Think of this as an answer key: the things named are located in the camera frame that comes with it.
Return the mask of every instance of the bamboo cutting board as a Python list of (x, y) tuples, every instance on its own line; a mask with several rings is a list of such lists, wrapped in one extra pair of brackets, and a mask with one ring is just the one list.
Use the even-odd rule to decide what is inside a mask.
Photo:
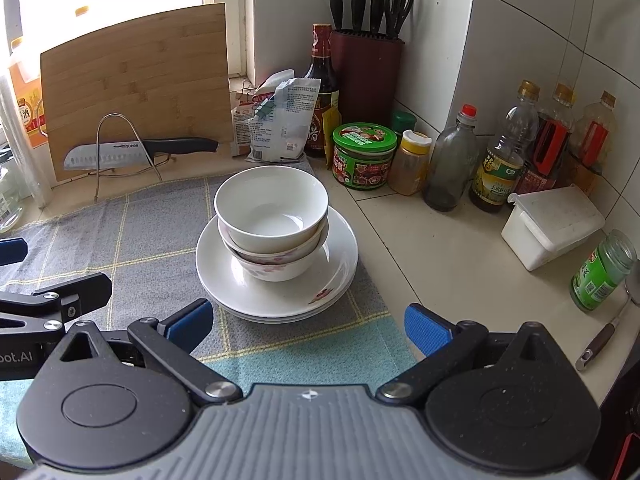
[[(96, 30), (42, 54), (42, 98), (58, 180), (66, 154), (95, 143), (98, 122), (119, 112), (142, 139), (233, 138), (226, 66), (225, 5), (169, 10)], [(134, 140), (113, 118), (100, 142)]]

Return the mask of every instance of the blue rubber pad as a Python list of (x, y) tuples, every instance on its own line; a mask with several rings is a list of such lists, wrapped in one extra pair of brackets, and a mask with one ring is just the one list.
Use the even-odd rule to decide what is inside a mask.
[(209, 301), (197, 306), (166, 327), (164, 336), (187, 353), (198, 346), (213, 327), (213, 307)]
[(453, 339), (451, 328), (429, 317), (423, 307), (409, 305), (404, 311), (404, 331), (426, 357)]
[(27, 257), (27, 242), (22, 238), (0, 240), (0, 266), (16, 264)]

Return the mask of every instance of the scissors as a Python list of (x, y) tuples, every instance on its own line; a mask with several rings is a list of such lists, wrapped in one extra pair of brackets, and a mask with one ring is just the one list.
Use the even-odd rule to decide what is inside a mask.
[(385, 0), (386, 36), (394, 40), (411, 12), (414, 0)]

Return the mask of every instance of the placemat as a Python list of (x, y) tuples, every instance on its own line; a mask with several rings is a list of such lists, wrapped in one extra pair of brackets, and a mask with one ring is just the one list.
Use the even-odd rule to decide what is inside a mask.
[[(306, 162), (298, 167), (312, 173)], [(124, 329), (145, 316), (163, 319), (206, 298), (196, 244), (228, 177), (156, 184), (11, 232), (27, 241), (29, 253), (20, 264), (0, 267), (2, 290), (30, 293), (104, 272), (113, 282), (111, 301), (86, 316), (102, 330)], [(415, 363), (362, 264), (337, 303), (296, 323), (252, 323), (216, 305), (214, 327), (192, 355), (246, 394), (254, 383), (364, 383), (375, 391)], [(0, 460), (19, 466), (30, 460), (15, 410), (30, 382), (0, 383)]]

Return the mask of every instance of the dark red knife block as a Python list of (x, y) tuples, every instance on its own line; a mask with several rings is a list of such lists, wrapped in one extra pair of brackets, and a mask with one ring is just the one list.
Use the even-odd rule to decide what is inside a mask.
[(343, 123), (390, 125), (403, 45), (383, 34), (332, 32), (331, 62), (340, 83)]

